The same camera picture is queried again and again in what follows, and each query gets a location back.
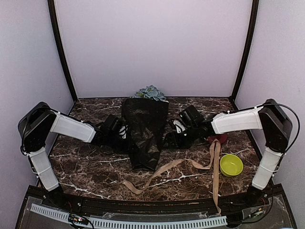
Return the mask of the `black wrapping paper sheet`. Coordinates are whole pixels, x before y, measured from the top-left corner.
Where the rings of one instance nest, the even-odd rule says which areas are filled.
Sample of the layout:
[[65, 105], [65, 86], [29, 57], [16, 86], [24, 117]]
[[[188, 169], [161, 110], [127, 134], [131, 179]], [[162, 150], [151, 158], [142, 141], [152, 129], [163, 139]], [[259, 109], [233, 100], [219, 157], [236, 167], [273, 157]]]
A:
[[128, 155], [133, 170], [154, 171], [163, 148], [169, 103], [128, 98], [122, 104], [122, 118], [128, 126]]

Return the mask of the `beige satin ribbon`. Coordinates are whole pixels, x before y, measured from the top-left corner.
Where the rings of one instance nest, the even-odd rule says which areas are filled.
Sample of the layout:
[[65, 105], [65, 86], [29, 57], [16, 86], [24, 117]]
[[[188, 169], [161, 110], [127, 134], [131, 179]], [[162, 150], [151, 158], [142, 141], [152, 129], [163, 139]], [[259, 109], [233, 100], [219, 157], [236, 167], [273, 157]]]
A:
[[152, 180], [161, 175], [162, 173], [164, 173], [165, 171], [176, 167], [177, 165], [179, 165], [180, 163], [184, 162], [184, 161], [188, 161], [192, 164], [193, 167], [200, 169], [200, 170], [209, 170], [211, 168], [213, 168], [213, 191], [212, 191], [212, 195], [213, 195], [213, 201], [215, 204], [215, 207], [217, 209], [217, 213], [218, 215], [221, 214], [221, 209], [218, 206], [218, 194], [219, 194], [219, 169], [220, 169], [220, 150], [221, 150], [221, 143], [219, 140], [215, 139], [214, 141], [212, 141], [210, 147], [209, 147], [209, 154], [210, 154], [210, 163], [207, 166], [202, 166], [201, 164], [197, 163], [194, 160], [191, 159], [177, 159], [174, 161], [171, 161], [168, 164], [165, 164], [164, 166], [160, 167], [159, 169], [157, 169], [148, 179], [148, 181], [146, 182], [145, 186], [143, 187], [143, 189], [137, 189], [132, 182], [124, 180], [123, 184], [134, 194], [141, 194], [143, 193], [150, 185], [150, 183], [152, 182]]

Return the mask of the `blue hydrangea flower stem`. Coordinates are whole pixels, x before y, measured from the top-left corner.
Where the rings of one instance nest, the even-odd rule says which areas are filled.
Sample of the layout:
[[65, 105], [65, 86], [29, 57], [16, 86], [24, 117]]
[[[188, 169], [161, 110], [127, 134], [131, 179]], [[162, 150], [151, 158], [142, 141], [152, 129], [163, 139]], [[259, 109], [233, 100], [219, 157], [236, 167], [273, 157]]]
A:
[[151, 100], [162, 101], [162, 102], [167, 101], [164, 93], [161, 92], [154, 85], [149, 85], [149, 86], [146, 86], [145, 88], [141, 88], [132, 96], [132, 98], [151, 99]]

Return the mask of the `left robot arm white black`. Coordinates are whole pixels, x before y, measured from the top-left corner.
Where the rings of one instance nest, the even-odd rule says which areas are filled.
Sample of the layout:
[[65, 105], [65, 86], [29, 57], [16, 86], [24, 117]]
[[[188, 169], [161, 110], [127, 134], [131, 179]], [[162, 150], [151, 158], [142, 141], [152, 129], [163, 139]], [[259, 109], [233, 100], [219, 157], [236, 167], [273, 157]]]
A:
[[129, 130], [129, 126], [115, 115], [111, 114], [104, 122], [94, 125], [54, 110], [45, 102], [35, 105], [18, 123], [20, 151], [28, 158], [46, 197], [57, 208], [67, 204], [67, 197], [50, 162], [51, 151], [47, 150], [49, 136], [58, 138], [64, 135], [93, 146], [108, 146], [115, 152], [126, 152]]

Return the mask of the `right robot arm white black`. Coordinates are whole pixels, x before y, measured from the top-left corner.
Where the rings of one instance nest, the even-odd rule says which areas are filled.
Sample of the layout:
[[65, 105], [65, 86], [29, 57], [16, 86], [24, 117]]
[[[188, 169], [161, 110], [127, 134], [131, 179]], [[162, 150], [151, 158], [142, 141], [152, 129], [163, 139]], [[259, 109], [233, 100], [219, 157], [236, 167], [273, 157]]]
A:
[[208, 117], [203, 117], [191, 105], [179, 113], [178, 120], [170, 121], [173, 131], [166, 134], [163, 147], [186, 149], [200, 138], [207, 139], [237, 131], [247, 131], [249, 134], [260, 132], [264, 139], [264, 148], [260, 149], [260, 164], [243, 197], [243, 203], [253, 207], [261, 200], [264, 189], [299, 136], [300, 125], [297, 126], [294, 139], [290, 139], [293, 122], [285, 113], [286, 110], [295, 116], [297, 122], [300, 121], [292, 108], [277, 103], [274, 99], [253, 107], [220, 112]]

